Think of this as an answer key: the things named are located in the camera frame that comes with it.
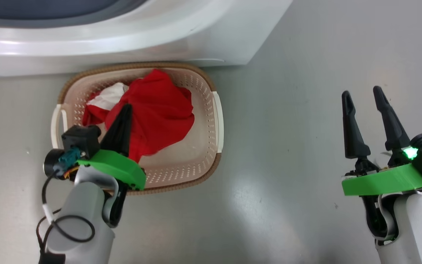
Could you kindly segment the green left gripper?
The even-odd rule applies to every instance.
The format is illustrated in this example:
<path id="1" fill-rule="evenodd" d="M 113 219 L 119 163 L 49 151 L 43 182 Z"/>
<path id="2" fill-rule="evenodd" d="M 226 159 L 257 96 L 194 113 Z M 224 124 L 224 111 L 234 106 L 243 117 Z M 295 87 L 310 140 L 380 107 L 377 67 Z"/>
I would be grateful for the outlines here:
<path id="1" fill-rule="evenodd" d="M 146 173 L 129 159 L 133 107 L 123 105 L 101 140 L 101 150 L 90 159 L 80 158 L 79 165 L 90 166 L 127 184 L 133 190 L 144 190 Z"/>

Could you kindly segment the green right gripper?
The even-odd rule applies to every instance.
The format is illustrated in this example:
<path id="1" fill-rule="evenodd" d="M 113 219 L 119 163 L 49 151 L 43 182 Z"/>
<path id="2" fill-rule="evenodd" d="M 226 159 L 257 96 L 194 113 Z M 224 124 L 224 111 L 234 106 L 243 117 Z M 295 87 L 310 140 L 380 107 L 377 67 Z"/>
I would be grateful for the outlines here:
<path id="1" fill-rule="evenodd" d="M 377 110 L 382 116 L 386 150 L 408 147 L 410 139 L 382 88 L 375 86 L 373 94 Z M 366 197 L 421 189 L 422 174 L 412 165 L 412 159 L 407 159 L 407 164 L 387 169 L 380 169 L 370 162 L 367 156 L 371 151 L 360 133 L 350 92 L 344 91 L 341 100 L 345 157 L 358 158 L 355 170 L 348 172 L 341 181 L 344 195 Z"/>

